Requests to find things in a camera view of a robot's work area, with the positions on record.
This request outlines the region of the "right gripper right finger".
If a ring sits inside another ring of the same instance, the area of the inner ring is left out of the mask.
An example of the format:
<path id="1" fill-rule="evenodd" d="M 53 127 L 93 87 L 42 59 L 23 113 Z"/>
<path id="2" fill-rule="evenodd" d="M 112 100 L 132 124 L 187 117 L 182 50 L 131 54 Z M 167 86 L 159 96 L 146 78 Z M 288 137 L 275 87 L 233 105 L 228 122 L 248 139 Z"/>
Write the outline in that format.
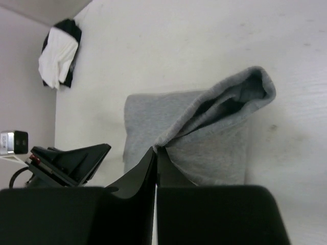
<path id="1" fill-rule="evenodd" d="M 159 244 L 289 244 L 278 205 L 256 185 L 197 186 L 157 150 Z"/>

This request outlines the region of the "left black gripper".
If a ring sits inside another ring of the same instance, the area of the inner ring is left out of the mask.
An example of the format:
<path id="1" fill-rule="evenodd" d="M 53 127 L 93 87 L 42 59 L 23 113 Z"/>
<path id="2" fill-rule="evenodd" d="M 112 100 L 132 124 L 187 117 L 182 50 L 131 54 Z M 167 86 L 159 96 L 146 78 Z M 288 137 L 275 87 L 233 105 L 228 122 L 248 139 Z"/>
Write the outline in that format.
<path id="1" fill-rule="evenodd" d="M 75 187 L 93 178 L 110 150 L 106 143 L 70 151 L 35 146 L 27 165 L 49 186 Z"/>

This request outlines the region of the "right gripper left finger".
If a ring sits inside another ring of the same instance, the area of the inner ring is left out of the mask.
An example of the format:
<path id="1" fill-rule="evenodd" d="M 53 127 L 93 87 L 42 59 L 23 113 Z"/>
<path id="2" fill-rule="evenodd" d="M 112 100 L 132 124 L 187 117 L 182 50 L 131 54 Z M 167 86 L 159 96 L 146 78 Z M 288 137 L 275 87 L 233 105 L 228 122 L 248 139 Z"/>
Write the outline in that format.
<path id="1" fill-rule="evenodd" d="M 151 244 L 156 155 L 107 187 L 1 191 L 1 244 Z"/>

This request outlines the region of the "grey tank top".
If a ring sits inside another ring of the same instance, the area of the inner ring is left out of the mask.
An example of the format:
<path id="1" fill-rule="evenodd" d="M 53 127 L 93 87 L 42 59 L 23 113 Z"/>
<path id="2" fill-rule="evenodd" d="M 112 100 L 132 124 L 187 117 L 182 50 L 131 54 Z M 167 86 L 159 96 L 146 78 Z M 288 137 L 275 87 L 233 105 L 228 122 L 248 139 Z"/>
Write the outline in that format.
<path id="1" fill-rule="evenodd" d="M 152 148 L 197 185 L 244 184 L 250 115 L 271 103 L 275 86 L 252 66 L 207 90 L 132 94 L 125 102 L 123 162 L 130 171 Z"/>

